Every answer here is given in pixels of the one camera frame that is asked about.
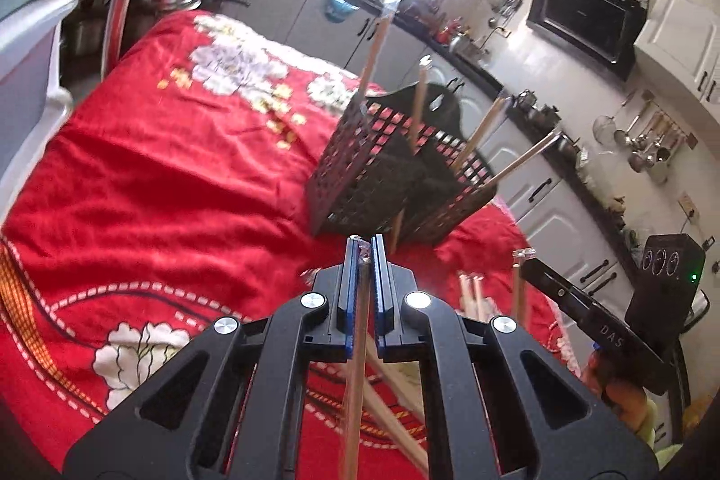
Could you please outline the right hand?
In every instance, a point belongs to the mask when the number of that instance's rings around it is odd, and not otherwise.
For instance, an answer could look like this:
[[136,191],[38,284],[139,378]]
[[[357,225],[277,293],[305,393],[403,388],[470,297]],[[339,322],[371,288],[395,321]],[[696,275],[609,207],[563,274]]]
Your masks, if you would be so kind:
[[648,399],[641,386],[633,385],[632,382],[617,377],[609,377],[606,382],[601,382],[600,370],[606,366],[607,361],[598,351],[594,351],[583,369],[582,381],[595,396],[606,394],[617,418],[646,444],[653,444],[657,406]]

